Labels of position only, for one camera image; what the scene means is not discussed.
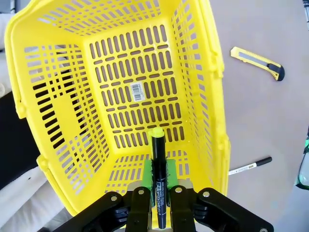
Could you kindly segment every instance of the screw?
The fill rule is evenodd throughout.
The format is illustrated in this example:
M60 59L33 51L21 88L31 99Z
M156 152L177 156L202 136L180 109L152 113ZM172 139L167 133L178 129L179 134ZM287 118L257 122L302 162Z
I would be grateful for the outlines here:
M176 193L180 193L180 192L182 192L182 191L183 191L183 189L182 189L181 187L178 187L178 188L175 189L175 192L176 192Z
M203 192L203 197L209 197L211 194L209 192Z

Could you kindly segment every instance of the gray table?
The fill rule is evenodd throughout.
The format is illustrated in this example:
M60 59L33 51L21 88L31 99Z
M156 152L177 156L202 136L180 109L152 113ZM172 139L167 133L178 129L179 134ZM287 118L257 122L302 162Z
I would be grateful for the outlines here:
M229 179L232 200L275 223L292 191L309 123L309 32L302 1L211 0L225 61L231 168L273 162ZM282 82L230 57L233 46L282 64Z

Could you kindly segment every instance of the basket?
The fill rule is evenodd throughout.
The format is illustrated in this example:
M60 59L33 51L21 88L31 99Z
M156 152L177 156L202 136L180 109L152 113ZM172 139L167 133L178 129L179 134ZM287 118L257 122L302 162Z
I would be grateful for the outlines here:
M158 126L179 179L227 193L224 64L208 0L32 0L5 43L17 113L72 215L141 180Z

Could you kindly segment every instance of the barcode sticker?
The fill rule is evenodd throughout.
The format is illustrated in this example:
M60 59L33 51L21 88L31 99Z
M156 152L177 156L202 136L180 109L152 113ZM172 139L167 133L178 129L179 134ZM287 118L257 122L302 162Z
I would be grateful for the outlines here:
M145 94L144 94L143 85L141 82L132 83L131 90L133 94L133 101L140 102L140 101L145 100Z

